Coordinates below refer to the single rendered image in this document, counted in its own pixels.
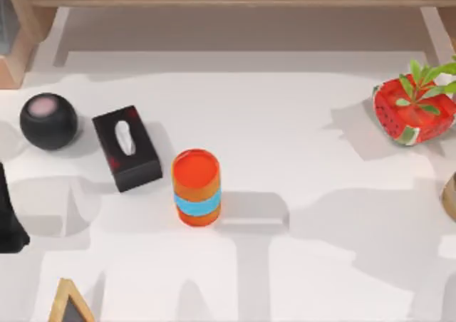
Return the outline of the brown round object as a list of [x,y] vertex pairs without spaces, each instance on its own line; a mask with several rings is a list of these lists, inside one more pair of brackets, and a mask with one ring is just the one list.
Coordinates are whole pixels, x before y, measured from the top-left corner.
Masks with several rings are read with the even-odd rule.
[[441,202],[447,215],[456,222],[456,172],[442,189]]

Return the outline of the black tissue box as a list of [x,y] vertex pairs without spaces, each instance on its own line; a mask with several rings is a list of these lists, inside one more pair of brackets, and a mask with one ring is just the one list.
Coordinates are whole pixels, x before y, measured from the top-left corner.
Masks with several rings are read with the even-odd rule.
[[92,122],[119,192],[162,178],[160,158],[135,106],[98,115]]

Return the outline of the orange and blue can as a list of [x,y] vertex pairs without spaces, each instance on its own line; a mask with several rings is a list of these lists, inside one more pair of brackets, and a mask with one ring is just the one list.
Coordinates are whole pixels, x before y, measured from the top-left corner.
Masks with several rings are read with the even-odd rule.
[[215,222],[222,207],[218,159],[204,149],[184,150],[172,162],[171,175],[181,221],[192,227]]

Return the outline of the black round speaker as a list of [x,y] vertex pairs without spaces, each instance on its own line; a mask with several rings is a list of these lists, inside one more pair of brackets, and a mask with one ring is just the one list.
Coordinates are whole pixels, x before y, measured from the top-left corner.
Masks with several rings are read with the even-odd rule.
[[42,150],[59,150],[70,144],[78,133],[78,115],[64,97],[39,93],[21,109],[19,123],[24,137]]

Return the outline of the framed blackboard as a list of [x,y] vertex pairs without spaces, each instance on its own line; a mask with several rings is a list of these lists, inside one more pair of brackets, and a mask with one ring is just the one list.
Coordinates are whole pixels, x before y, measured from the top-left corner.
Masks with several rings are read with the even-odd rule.
[[91,309],[72,280],[59,280],[48,322],[95,322]]

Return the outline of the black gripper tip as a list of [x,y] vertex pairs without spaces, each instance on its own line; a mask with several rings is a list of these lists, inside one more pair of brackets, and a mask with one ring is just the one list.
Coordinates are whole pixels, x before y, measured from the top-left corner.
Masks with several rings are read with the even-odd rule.
[[29,245],[30,236],[11,203],[3,163],[0,162],[0,254],[16,254]]

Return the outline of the red watermelon plant pot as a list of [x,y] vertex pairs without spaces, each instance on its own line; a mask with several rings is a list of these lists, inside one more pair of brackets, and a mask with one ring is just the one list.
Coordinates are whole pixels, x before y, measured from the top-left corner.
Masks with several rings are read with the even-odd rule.
[[373,89],[373,110],[396,143],[413,146],[447,132],[456,123],[456,80],[438,85],[440,75],[456,76],[456,55],[441,66],[410,62],[410,72]]

